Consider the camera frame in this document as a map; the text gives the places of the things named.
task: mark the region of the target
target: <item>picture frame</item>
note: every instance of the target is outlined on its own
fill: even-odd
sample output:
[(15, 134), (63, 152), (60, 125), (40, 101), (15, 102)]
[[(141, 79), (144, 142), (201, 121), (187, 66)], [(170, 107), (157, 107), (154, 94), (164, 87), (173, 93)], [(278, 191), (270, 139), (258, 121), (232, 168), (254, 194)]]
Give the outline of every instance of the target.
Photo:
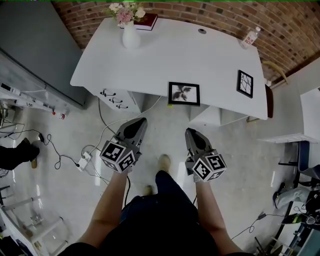
[(169, 82), (168, 104), (200, 106), (200, 86), (194, 83)]
[(252, 99), (254, 96), (254, 78), (239, 69), (236, 90)]

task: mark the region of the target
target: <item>pink flower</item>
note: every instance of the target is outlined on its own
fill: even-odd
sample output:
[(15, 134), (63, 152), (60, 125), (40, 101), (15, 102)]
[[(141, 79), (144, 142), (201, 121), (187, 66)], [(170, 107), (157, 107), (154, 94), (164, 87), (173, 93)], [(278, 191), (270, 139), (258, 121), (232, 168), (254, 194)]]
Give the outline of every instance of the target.
[(128, 23), (133, 18), (134, 13), (126, 8), (120, 9), (116, 14), (116, 21), (118, 23)]

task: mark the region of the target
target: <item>red brick wall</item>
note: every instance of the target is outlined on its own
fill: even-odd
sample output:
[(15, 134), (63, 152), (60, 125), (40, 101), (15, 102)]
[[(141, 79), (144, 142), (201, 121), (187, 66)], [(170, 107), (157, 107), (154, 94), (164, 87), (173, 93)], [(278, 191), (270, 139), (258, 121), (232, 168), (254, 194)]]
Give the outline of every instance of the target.
[[(108, 1), (54, 1), (62, 21), (85, 48), (101, 21)], [(304, 67), (320, 55), (320, 6), (311, 1), (145, 1), (151, 13), (209, 27), (239, 39), (256, 26), (261, 34), (254, 45), (261, 60), (278, 64), (285, 73)], [(279, 74), (263, 66), (264, 77)]]

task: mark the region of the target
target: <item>white vase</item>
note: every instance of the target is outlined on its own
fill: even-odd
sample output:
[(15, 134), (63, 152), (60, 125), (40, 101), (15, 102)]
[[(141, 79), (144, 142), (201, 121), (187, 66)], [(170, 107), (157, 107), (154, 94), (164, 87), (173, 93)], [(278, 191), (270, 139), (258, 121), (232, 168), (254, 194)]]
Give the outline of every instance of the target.
[(140, 45), (140, 35), (138, 34), (134, 21), (130, 21), (128, 24), (124, 25), (124, 31), (122, 35), (122, 42), (125, 48), (135, 49)]

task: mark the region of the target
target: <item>black picture frame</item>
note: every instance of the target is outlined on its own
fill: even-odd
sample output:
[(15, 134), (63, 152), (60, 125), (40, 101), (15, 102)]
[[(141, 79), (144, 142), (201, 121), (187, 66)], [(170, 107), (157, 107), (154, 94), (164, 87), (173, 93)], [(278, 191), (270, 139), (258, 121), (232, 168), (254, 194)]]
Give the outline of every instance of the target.
[[(241, 81), (242, 81), (242, 76), (241, 75), (242, 74), (251, 79), (250, 93), (246, 92), (245, 90), (243, 90), (241, 88)], [(238, 79), (237, 79), (237, 83), (236, 83), (236, 90), (239, 93), (241, 93), (241, 94), (243, 94), (243, 95), (245, 95), (245, 96), (247, 96), (247, 97), (252, 99), (253, 96), (254, 96), (254, 78), (251, 75), (249, 75), (246, 72), (243, 72), (242, 70), (239, 69), (238, 70)]]
[[(173, 86), (185, 86), (185, 87), (194, 87), (196, 88), (196, 102), (190, 101), (179, 101), (172, 99), (172, 87)], [(200, 106), (200, 86), (199, 84), (194, 83), (184, 83), (184, 82), (169, 82), (169, 92), (168, 92), (168, 104), (170, 105), (189, 105), (189, 106)]]

